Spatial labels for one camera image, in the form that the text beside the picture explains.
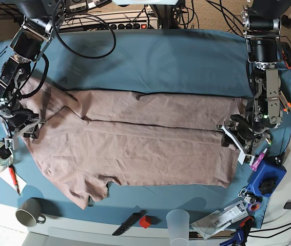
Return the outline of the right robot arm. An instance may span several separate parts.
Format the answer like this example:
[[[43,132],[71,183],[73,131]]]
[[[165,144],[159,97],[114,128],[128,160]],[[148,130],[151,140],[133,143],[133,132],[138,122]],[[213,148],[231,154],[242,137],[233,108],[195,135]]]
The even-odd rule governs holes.
[[[24,19],[10,44],[13,54],[3,64],[0,75],[0,120],[6,132],[0,157],[4,159],[18,148],[20,136],[38,138],[39,125],[45,122],[20,101],[32,97],[44,84],[49,69],[44,52],[66,15],[64,1],[20,1],[15,5]],[[45,62],[42,79],[32,92],[23,94],[22,88],[40,59]]]

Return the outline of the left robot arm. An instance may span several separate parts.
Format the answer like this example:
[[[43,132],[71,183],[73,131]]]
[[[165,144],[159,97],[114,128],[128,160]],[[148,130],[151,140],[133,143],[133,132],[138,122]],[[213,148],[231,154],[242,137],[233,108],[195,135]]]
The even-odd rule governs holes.
[[[283,115],[291,112],[291,99],[281,88],[278,70],[280,63],[291,68],[290,47],[281,41],[281,17],[290,5],[290,1],[253,1],[241,13],[253,97],[243,116],[232,115],[230,119],[237,124],[237,135],[248,155],[267,131],[281,125]]]

